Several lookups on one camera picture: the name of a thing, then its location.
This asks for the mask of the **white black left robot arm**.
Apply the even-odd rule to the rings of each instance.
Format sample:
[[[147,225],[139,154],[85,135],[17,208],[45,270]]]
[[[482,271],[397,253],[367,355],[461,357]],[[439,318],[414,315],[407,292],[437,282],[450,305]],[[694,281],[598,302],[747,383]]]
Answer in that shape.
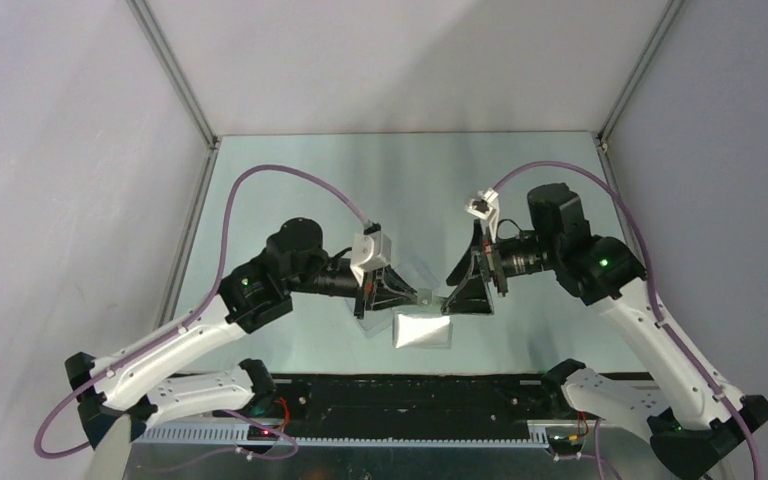
[[[348,298],[354,315],[417,305],[420,295],[384,259],[388,241],[366,230],[351,257],[330,255],[320,225],[293,218],[270,235],[264,249],[222,278],[202,305],[136,343],[105,357],[79,352],[65,369],[91,448],[116,420],[130,417],[131,437],[168,421],[220,410],[249,417],[272,411],[277,387],[264,363],[244,359],[233,368],[179,375],[203,355],[253,334],[289,314],[295,293]]]

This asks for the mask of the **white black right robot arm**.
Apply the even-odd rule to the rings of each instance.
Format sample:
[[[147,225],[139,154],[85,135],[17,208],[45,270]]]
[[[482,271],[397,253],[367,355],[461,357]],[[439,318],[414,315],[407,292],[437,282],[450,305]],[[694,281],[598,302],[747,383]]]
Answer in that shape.
[[[447,278],[445,315],[489,315],[512,278],[552,272],[573,298],[598,312],[657,385],[645,392],[568,359],[542,379],[545,411],[566,418],[590,413],[646,441],[681,479],[699,479],[768,422],[768,400],[747,395],[703,356],[660,301],[651,275],[628,246],[591,232],[580,197],[563,183],[532,189],[532,226],[498,234],[499,195],[477,193],[470,244]]]

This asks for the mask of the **clear plastic tray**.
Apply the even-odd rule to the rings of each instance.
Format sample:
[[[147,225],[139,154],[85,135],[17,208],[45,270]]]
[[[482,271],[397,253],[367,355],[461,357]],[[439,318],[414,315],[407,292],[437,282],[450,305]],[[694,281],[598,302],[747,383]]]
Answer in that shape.
[[[413,253],[398,258],[395,266],[368,276],[345,301],[362,335],[372,338],[388,331],[400,312],[423,310],[432,304],[440,286],[427,264]]]

